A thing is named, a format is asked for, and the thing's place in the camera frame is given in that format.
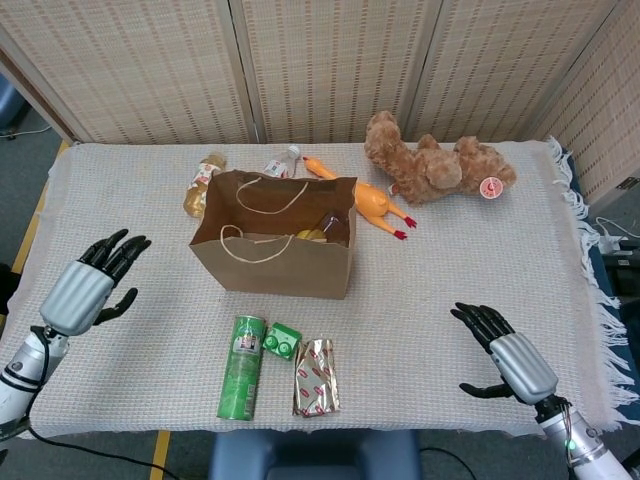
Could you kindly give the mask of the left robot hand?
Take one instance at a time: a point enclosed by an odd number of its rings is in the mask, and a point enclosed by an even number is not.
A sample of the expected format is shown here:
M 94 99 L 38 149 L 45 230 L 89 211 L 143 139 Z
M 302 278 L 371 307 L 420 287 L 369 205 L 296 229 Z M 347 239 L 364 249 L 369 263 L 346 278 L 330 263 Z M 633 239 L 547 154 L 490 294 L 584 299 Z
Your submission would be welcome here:
M 130 308 L 138 295 L 135 287 L 115 306 L 105 306 L 136 259 L 151 246 L 146 236 L 128 238 L 127 234 L 121 229 L 98 240 L 67 265 L 40 307 L 48 327 L 66 337 L 78 336 Z

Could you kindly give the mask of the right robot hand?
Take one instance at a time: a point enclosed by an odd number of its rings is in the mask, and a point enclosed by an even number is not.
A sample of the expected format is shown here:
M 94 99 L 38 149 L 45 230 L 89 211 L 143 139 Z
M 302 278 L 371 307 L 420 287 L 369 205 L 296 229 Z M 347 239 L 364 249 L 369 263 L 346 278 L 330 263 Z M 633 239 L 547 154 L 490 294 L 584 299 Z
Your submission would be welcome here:
M 486 305 L 456 302 L 450 313 L 460 320 L 489 355 L 502 382 L 489 387 L 460 383 L 459 388 L 479 399 L 515 397 L 534 406 L 556 393 L 558 377 L 523 334 L 497 310 Z

